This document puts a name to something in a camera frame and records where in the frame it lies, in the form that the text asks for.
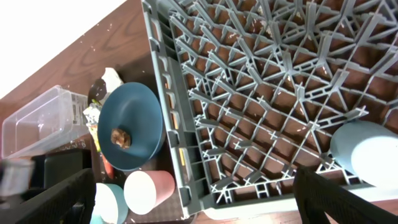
blue bowl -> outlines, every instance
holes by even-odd
[[[130,135],[128,149],[111,142],[114,128]],[[137,169],[156,155],[164,139],[162,109],[148,87],[141,83],[126,83],[110,94],[99,115],[98,141],[113,167],[123,171]]]

clear plastic container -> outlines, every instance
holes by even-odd
[[[87,96],[57,85],[4,120],[2,158],[45,154],[88,134],[83,119]]]

white wall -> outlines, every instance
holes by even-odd
[[[0,1],[0,98],[124,1]]]

light blue cup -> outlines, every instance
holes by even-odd
[[[96,184],[95,206],[90,224],[121,224],[125,221],[128,211],[121,187],[116,184]]]
[[[398,135],[369,121],[352,121],[337,129],[330,141],[336,162],[367,183],[398,188]]]

black object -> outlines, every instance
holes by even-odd
[[[91,168],[91,151],[69,149],[32,157],[35,168],[30,188],[48,189],[78,171]]]
[[[89,223],[95,204],[93,171],[84,169],[20,205],[0,210],[1,223]]]
[[[93,100],[99,102],[105,98],[107,92],[106,82],[102,78],[97,78],[88,91],[87,105],[90,105]]]
[[[341,188],[306,167],[294,178],[294,196],[303,223],[398,223],[398,218]]]

